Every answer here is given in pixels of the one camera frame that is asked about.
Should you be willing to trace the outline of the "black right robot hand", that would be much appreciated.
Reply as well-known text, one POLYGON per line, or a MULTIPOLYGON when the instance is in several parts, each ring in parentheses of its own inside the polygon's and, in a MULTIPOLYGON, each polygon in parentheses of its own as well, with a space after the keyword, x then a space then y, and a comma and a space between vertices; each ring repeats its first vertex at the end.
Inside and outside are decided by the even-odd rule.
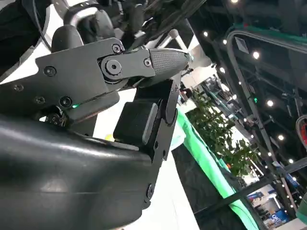
POLYGON ((0 227, 108 230, 150 203, 189 53, 84 44, 58 28, 38 72, 0 87, 0 227))

